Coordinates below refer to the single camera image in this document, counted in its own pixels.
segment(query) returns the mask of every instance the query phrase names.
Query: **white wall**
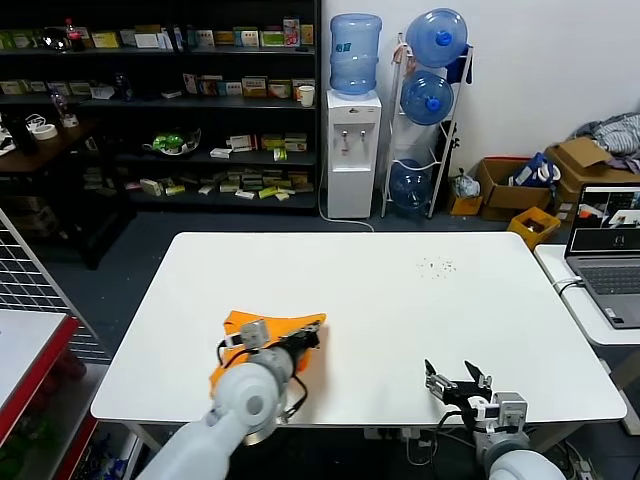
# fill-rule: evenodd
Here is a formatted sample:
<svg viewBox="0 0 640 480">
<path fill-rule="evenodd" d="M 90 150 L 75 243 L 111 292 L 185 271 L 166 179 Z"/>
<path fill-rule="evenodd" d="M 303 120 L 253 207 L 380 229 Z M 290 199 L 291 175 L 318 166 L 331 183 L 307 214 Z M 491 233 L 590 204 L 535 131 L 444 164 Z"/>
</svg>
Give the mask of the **white wall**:
<svg viewBox="0 0 640 480">
<path fill-rule="evenodd" d="M 632 0 L 324 0 L 324 88 L 333 16 L 382 18 L 376 91 L 386 107 L 397 33 L 443 6 L 464 17 L 475 47 L 473 84 L 459 106 L 461 148 L 454 166 L 471 168 L 489 154 L 531 155 L 583 123 L 638 108 L 640 3 Z M 405 135 L 421 132 L 409 129 Z M 381 134 L 379 154 L 387 141 Z"/>
</svg>

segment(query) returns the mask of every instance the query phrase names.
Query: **water bottle rack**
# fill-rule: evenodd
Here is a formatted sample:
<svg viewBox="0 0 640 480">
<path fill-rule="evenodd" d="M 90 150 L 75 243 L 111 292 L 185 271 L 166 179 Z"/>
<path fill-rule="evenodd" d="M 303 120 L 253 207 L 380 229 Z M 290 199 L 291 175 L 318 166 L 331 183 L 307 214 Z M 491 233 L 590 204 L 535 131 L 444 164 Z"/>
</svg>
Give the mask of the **water bottle rack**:
<svg viewBox="0 0 640 480">
<path fill-rule="evenodd" d="M 395 138 L 394 132 L 397 132 L 398 128 L 398 120 L 401 116 L 404 116 L 404 112 L 400 107 L 400 95 L 402 93 L 402 85 L 404 84 L 404 80 L 407 76 L 407 73 L 411 73 L 412 71 L 407 72 L 408 68 L 414 64 L 413 62 L 413 53 L 411 52 L 411 47 L 404 41 L 402 33 L 398 34 L 398 46 L 394 51 L 393 55 L 393 83 L 391 86 L 391 98 L 390 98 L 390 111 L 393 112 L 393 116 L 389 121 L 389 130 L 391 132 L 391 138 L 389 140 L 389 150 L 387 152 L 387 162 L 386 162 L 386 174 L 385 174 L 385 182 L 384 182 L 384 192 L 382 195 L 382 212 L 380 214 L 381 217 L 384 218 L 387 213 L 387 205 L 389 203 L 393 203 L 391 200 L 390 191 L 389 191 L 389 179 L 391 178 L 391 167 L 394 163 L 399 163 L 407 170 L 411 171 L 426 171 L 433 167 L 434 165 L 443 165 L 447 158 L 447 154 L 449 152 L 449 148 L 451 147 L 451 142 L 453 140 L 453 136 L 456 131 L 457 125 L 457 117 L 456 112 L 458 108 L 458 101 L 460 97 L 462 97 L 462 93 L 464 91 L 466 85 L 467 74 L 469 73 L 469 68 L 471 67 L 471 59 L 473 58 L 473 47 L 469 46 L 467 54 L 462 55 L 460 58 L 465 59 L 464 68 L 462 70 L 462 78 L 460 83 L 458 83 L 457 90 L 454 89 L 455 99 L 453 101 L 453 106 L 451 108 L 451 114 L 447 116 L 442 122 L 438 123 L 438 128 L 442 130 L 444 135 L 446 135 L 446 142 L 444 146 L 444 150 L 442 152 L 442 156 L 438 159 L 436 154 L 433 152 L 431 147 L 428 148 L 429 156 L 432 159 L 432 162 L 425 165 L 424 167 L 412 168 L 400 160 L 396 158 L 396 146 L 395 146 Z M 444 127 L 443 122 L 450 121 L 451 124 L 449 129 Z M 442 183 L 442 176 L 444 175 L 444 168 L 440 168 L 438 170 L 438 177 L 436 179 L 435 186 L 433 188 L 433 193 L 431 195 L 431 201 L 429 202 L 429 208 L 426 212 L 426 217 L 431 218 L 433 216 L 433 210 L 435 207 L 435 200 L 438 196 L 438 190 L 440 189 L 440 184 Z"/>
</svg>

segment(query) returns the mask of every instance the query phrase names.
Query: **water jug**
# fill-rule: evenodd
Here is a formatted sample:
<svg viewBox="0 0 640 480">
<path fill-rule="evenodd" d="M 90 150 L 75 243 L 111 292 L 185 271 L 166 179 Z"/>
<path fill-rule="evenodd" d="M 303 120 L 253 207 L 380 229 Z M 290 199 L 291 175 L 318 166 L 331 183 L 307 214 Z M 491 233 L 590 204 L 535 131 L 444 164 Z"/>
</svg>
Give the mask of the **water jug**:
<svg viewBox="0 0 640 480">
<path fill-rule="evenodd" d="M 381 30 L 382 20 L 375 15 L 347 13 L 331 19 L 331 88 L 348 95 L 375 88 Z"/>
<path fill-rule="evenodd" d="M 467 25 L 458 12 L 436 8 L 411 22 L 407 43 L 421 65 L 446 67 L 462 55 L 467 45 Z"/>
<path fill-rule="evenodd" d="M 410 168 L 420 168 L 418 162 L 412 159 L 400 160 Z M 391 166 L 389 176 L 389 194 L 394 205 L 411 213 L 422 213 L 431 200 L 431 185 L 424 170 L 414 171 L 405 168 L 400 163 Z"/>
<path fill-rule="evenodd" d="M 444 78 L 426 70 L 417 70 L 404 81 L 400 105 L 412 122 L 433 125 L 449 114 L 453 105 L 453 89 Z"/>
</svg>

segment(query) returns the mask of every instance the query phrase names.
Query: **wire grid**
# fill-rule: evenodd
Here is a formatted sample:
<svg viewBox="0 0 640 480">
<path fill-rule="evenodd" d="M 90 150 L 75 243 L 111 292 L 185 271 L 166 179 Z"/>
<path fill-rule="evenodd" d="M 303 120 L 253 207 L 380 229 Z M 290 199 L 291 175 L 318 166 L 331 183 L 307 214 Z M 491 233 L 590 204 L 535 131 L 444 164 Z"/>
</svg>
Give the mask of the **wire grid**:
<svg viewBox="0 0 640 480">
<path fill-rule="evenodd" d="M 111 362 L 110 355 L 100 344 L 93 329 L 47 272 L 2 209 L 0 309 L 64 313 L 76 317 L 80 326 L 69 342 L 69 349 L 87 363 Z"/>
</svg>

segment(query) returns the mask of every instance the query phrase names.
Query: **laptop screen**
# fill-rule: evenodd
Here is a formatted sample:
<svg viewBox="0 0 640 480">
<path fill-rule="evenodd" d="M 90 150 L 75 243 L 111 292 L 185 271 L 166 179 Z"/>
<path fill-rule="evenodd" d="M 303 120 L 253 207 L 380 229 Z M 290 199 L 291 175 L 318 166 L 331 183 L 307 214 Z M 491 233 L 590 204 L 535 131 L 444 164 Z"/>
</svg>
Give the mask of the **laptop screen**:
<svg viewBox="0 0 640 480">
<path fill-rule="evenodd" d="M 585 186 L 567 253 L 640 253 L 640 185 Z"/>
</svg>

